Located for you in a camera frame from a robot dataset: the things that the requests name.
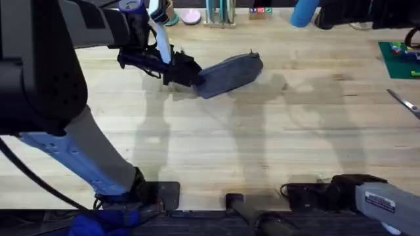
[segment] blue cylinder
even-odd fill
[[[306,27],[312,20],[319,3],[320,0],[299,0],[290,17],[290,24],[298,28]]]

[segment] gray robot arm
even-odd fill
[[[141,201],[142,196],[127,195],[139,194],[145,180],[95,123],[74,48],[119,49],[122,56],[134,55],[136,66],[171,75],[173,52],[162,26],[165,1],[154,2],[149,16],[144,5],[118,11],[80,0],[1,0],[0,135],[49,154],[99,197]],[[148,46],[149,24],[161,50]]]
[[[420,197],[388,183],[365,183],[356,187],[357,209],[408,235],[420,231]]]

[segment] wooden table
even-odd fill
[[[171,42],[207,67],[259,52],[264,70],[252,84],[204,100],[136,68],[116,63],[116,50],[77,53],[97,123],[148,180],[182,185],[181,208],[220,209],[228,192],[260,205],[279,204],[287,182],[328,181],[369,173],[420,195],[420,121],[386,89],[420,104],[420,82],[389,79],[378,41],[401,41],[405,30],[295,29],[291,10],[236,29],[178,23]],[[15,152],[48,183],[90,207],[93,191],[45,154],[14,138]],[[68,208],[0,159],[1,208]]]

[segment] sticker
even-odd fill
[[[367,191],[365,192],[365,201],[383,210],[395,213],[395,202],[387,199],[386,197],[382,197],[378,194],[370,193]]]

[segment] black base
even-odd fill
[[[224,196],[224,203],[225,203],[227,212],[234,210],[232,208],[232,203],[236,200],[243,202],[244,201],[243,195],[241,193],[228,193],[226,194],[226,196]]]
[[[150,194],[158,196],[165,210],[176,210],[179,207],[180,184],[178,182],[147,181]]]

